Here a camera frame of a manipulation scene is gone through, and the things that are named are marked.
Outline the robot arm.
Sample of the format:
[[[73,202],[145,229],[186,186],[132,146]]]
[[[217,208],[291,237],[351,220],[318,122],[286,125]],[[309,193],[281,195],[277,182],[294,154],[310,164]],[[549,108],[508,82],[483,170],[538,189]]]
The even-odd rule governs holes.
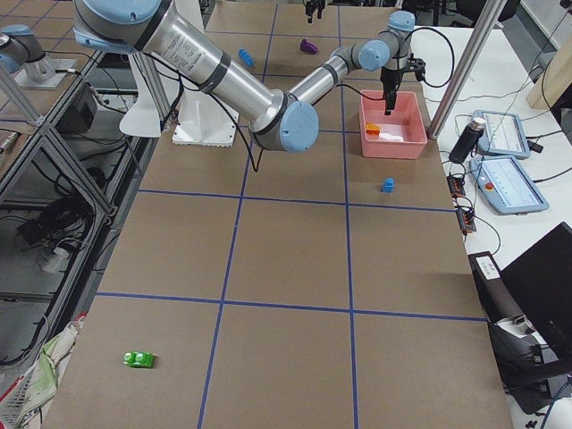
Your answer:
[[[170,1],[75,1],[76,41],[107,53],[132,55],[143,50],[163,19]],[[9,73],[46,57],[31,29],[1,29],[1,66]]]
[[[330,58],[287,92],[269,89],[236,63],[202,30],[185,19],[173,1],[77,1],[76,41],[104,52],[155,54],[197,89],[243,115],[264,150],[299,153],[319,133],[314,105],[351,72],[380,71],[390,109],[410,61],[413,13],[398,10],[375,38],[332,52]]]

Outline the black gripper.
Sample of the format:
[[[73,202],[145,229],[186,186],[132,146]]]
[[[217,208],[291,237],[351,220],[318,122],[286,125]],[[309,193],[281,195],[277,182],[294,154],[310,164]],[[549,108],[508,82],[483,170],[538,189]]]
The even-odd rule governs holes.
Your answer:
[[[325,8],[325,1],[324,0],[305,0],[303,2],[305,6],[306,13],[321,13],[322,10]]]
[[[421,58],[409,56],[400,60],[390,60],[383,66],[380,81],[383,85],[383,99],[385,101],[384,114],[391,115],[396,106],[397,91],[403,76],[413,72],[417,81],[425,78],[425,61]]]

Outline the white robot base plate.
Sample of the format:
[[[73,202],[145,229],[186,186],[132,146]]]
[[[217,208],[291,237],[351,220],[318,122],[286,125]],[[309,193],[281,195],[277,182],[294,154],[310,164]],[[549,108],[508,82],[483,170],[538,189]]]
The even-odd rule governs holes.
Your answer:
[[[172,141],[180,146],[231,147],[238,119],[239,114],[224,102],[185,92]]]

